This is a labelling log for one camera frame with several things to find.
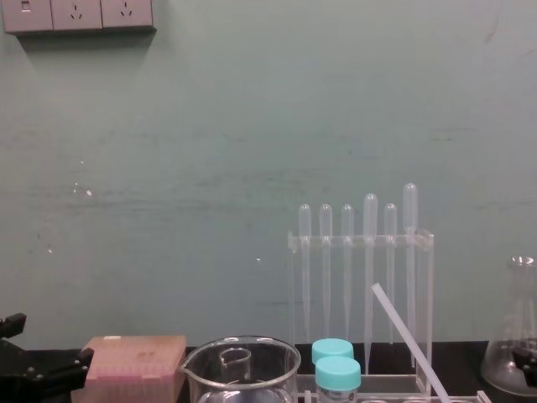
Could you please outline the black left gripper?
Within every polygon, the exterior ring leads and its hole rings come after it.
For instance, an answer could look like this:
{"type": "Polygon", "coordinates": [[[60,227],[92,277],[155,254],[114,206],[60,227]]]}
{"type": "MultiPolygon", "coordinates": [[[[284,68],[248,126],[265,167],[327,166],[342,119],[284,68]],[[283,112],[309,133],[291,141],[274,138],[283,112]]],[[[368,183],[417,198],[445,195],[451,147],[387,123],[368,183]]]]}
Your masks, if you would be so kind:
{"type": "Polygon", "coordinates": [[[1,402],[70,402],[70,390],[84,387],[94,350],[24,350],[3,339],[21,334],[26,319],[0,320],[1,402]]]}

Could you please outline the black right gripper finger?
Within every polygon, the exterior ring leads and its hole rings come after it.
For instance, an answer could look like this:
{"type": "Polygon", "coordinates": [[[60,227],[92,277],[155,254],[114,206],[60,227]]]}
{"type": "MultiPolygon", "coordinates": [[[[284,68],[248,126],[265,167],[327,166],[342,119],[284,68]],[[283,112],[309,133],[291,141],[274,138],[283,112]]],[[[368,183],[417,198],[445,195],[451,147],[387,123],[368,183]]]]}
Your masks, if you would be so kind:
{"type": "Polygon", "coordinates": [[[531,349],[514,348],[512,356],[517,369],[522,370],[525,374],[536,374],[536,353],[531,349]]]}

